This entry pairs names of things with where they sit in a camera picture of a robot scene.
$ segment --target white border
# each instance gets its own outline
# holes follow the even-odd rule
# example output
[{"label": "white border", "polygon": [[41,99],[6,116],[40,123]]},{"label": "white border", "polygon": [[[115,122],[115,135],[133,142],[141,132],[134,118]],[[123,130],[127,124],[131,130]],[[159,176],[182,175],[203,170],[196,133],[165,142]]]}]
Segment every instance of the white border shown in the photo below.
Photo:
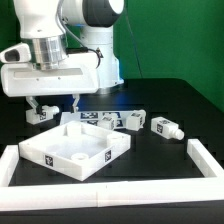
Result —
[{"label": "white border", "polygon": [[[193,145],[197,149],[197,144],[189,140],[188,148]],[[224,200],[223,188],[222,175],[210,178],[2,187],[0,211]]]}]

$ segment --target black table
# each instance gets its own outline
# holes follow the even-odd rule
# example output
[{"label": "black table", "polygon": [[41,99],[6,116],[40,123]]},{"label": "black table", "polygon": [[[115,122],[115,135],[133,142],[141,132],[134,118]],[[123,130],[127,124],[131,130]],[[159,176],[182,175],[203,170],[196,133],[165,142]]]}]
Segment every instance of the black table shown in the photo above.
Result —
[{"label": "black table", "polygon": [[[69,111],[71,96],[39,97],[42,105],[57,105]],[[60,114],[52,121],[32,126],[25,122],[28,108],[24,98],[0,93],[0,152],[6,145],[59,125]],[[123,111],[144,109],[144,128],[131,135],[131,149],[92,175],[84,183],[194,178],[203,175],[186,153],[187,140],[197,138],[224,166],[224,113],[188,83],[179,79],[126,80],[124,87],[109,95],[83,95],[80,111]],[[163,116],[180,125],[181,141],[166,140],[151,132],[151,119]],[[25,159],[20,159],[11,186],[80,183]],[[224,201],[157,205],[82,208],[45,211],[2,212],[3,223],[223,223]]]}]

